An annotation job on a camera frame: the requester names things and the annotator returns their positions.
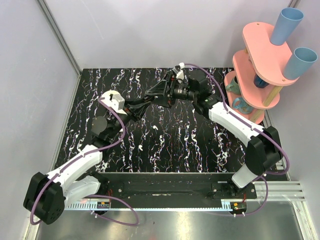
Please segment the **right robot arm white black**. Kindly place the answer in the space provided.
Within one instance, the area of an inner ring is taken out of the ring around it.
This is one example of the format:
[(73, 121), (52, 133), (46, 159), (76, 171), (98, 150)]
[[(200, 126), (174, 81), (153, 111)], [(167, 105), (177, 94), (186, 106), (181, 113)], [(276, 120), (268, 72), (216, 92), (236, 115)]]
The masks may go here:
[(188, 83), (172, 73), (155, 86), (146, 90), (145, 95), (156, 105), (170, 108), (175, 100), (188, 100), (196, 112), (221, 125), (246, 147), (244, 165), (232, 176), (227, 185), (228, 195), (239, 198), (245, 187), (259, 176), (267, 173), (283, 157), (280, 136), (276, 128), (264, 128), (238, 114), (210, 91), (208, 79), (189, 78)]

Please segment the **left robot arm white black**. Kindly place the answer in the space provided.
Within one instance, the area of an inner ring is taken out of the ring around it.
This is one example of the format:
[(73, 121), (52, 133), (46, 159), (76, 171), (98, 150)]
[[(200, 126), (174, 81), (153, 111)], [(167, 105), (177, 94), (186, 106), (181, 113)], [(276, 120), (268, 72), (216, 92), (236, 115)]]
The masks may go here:
[(23, 207), (30, 212), (32, 225), (54, 223), (66, 207), (85, 198), (98, 200), (97, 206), (90, 211), (99, 218), (111, 201), (132, 209), (128, 203), (112, 194), (108, 178), (89, 170), (102, 162), (107, 150), (121, 143), (126, 135), (127, 123), (140, 120), (153, 100), (152, 96), (125, 100), (115, 91), (105, 92), (98, 99), (110, 116), (92, 119), (91, 143), (60, 167), (46, 174), (37, 172), (32, 176), (23, 201)]

